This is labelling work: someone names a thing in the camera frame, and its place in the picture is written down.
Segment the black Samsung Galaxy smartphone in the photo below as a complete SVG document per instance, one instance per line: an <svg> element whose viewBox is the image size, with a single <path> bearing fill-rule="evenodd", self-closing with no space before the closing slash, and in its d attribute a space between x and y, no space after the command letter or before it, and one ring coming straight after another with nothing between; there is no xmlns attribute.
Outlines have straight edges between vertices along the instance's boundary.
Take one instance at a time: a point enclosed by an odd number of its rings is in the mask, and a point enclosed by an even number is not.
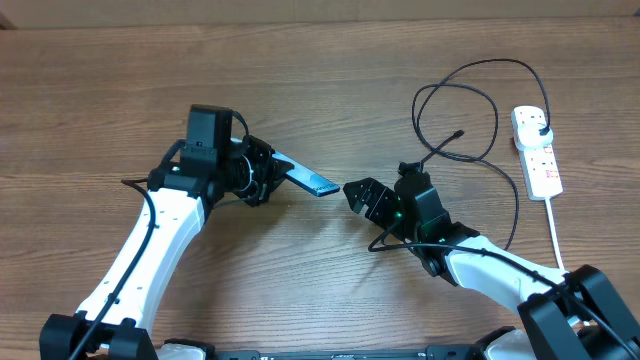
<svg viewBox="0 0 640 360"><path fill-rule="evenodd" d="M280 152L275 152L273 158L292 165L292 168L286 171L285 177L311 195L323 197L340 191L339 185Z"/></svg>

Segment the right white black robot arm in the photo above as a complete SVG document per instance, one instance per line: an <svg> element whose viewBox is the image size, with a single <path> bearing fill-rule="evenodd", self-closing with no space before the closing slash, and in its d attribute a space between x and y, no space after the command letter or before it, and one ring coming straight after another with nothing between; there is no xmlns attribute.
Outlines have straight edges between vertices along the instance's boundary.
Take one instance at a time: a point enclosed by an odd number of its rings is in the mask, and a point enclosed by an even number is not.
<svg viewBox="0 0 640 360"><path fill-rule="evenodd" d="M636 359L639 323L599 269L535 264L451 220L430 176L402 163L393 187L347 183L351 210L382 228L368 249L407 249L433 277L476 291L516 313L524 326L500 329L470 349L481 359Z"/></svg>

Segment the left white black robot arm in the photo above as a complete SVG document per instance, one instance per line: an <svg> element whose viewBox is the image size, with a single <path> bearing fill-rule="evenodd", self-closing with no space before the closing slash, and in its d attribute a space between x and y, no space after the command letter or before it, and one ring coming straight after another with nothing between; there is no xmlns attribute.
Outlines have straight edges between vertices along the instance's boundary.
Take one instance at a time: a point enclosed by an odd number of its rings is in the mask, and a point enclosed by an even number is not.
<svg viewBox="0 0 640 360"><path fill-rule="evenodd" d="M43 359L165 359L150 331L160 301L189 243L227 193L251 207L268 200L293 170L266 142L231 135L241 115L194 104L186 136L167 150L144 179L127 181L141 193L139 218L111 268L72 316L53 314L39 337Z"/></svg>

